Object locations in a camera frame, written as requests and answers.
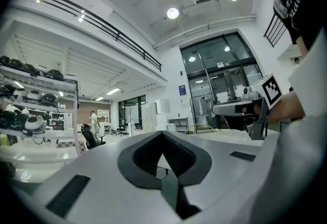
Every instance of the metal railing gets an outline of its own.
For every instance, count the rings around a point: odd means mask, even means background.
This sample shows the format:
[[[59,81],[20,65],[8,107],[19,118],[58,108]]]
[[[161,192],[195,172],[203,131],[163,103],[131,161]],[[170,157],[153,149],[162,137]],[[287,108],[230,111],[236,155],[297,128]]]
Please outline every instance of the metal railing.
[[[268,26],[268,29],[265,32],[264,37],[268,39],[272,47],[275,47],[279,39],[282,37],[286,30],[285,25],[282,20],[278,18],[277,15],[273,15]]]
[[[140,55],[143,60],[148,61],[153,66],[161,71],[161,63],[159,63],[151,54],[144,50],[135,41],[125,35],[123,32],[118,30],[116,27],[97,16],[96,14],[84,9],[83,7],[71,2],[70,0],[27,0],[36,4],[46,4],[50,8],[55,10],[64,11],[76,18],[76,21],[87,22],[105,34],[114,38],[117,42],[124,44],[126,47],[133,50],[135,53]]]

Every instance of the white cabinet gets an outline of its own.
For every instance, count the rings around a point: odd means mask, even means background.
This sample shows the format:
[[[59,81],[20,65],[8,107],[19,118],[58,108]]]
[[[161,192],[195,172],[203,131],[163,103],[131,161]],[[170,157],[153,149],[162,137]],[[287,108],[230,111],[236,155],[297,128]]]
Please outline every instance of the white cabinet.
[[[109,110],[98,110],[98,118],[105,118],[104,122],[110,122]]]

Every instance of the black helmet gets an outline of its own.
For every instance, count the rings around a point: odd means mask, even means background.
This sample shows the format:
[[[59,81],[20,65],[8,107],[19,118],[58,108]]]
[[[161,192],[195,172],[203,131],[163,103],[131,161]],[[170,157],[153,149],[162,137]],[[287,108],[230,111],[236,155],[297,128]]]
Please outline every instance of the black helmet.
[[[58,97],[51,93],[46,93],[41,100],[41,104],[44,106],[57,107]]]
[[[8,66],[9,62],[10,62],[10,58],[9,57],[4,56],[4,55],[2,55],[0,57],[0,65]]]
[[[0,89],[0,97],[6,97],[10,99],[10,96],[13,95],[17,88],[11,84],[5,84],[4,86],[1,87]]]
[[[2,114],[0,114],[0,128],[8,128],[14,121],[15,115],[16,113],[10,111],[4,111]]]
[[[17,114],[10,125],[10,128],[15,131],[22,131],[25,129],[25,123],[30,116],[28,114]]]
[[[33,72],[35,72],[35,68],[34,68],[34,66],[33,66],[32,64],[28,64],[28,63],[26,63],[26,64],[24,64],[24,65],[22,66],[22,70],[23,70],[24,72],[28,72],[28,73],[33,73]]]
[[[22,69],[22,62],[17,60],[17,59],[11,59],[8,66],[10,68],[16,69],[16,70],[20,70]]]
[[[63,79],[62,73],[58,70],[50,70],[45,77],[54,79],[57,81],[62,81],[62,79]]]

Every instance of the sign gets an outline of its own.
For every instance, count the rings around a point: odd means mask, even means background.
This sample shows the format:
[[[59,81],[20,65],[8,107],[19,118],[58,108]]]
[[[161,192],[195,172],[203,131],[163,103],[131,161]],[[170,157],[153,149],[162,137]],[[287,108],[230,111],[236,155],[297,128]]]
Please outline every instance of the sign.
[[[179,95],[182,96],[182,95],[186,95],[186,88],[185,88],[185,85],[180,85],[178,86],[179,88]]]

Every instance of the shelving unit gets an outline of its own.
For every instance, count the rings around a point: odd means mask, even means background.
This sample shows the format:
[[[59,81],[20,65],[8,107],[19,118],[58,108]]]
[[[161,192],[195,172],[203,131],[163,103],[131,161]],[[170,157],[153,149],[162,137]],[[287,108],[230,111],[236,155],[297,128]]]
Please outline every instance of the shelving unit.
[[[13,82],[19,82],[24,87],[30,89],[37,89],[43,92],[66,92],[74,94],[74,108],[63,109],[55,107],[46,107],[42,105],[29,104],[24,102],[17,102],[14,98],[2,98],[1,101],[12,104],[27,107],[34,111],[49,111],[50,113],[64,113],[73,115],[73,129],[65,131],[46,130],[45,133],[35,134],[34,139],[45,140],[73,140],[75,147],[67,148],[36,148],[36,147],[24,147],[18,144],[13,146],[0,146],[0,158],[5,161],[24,163],[24,164],[47,164],[47,163],[68,163],[77,158],[80,154],[80,144],[77,135],[77,90],[76,85],[72,83],[66,83],[61,81],[52,80],[45,77],[32,77],[29,73],[11,69],[8,67],[0,66],[0,74],[3,76],[3,82],[13,84]],[[1,134],[8,134],[13,136],[21,136],[25,138],[31,138],[27,136],[25,132],[13,131],[9,129],[0,129]]]
[[[187,118],[170,119],[169,123],[173,123],[176,126],[177,132],[185,133],[189,128],[189,121]]]

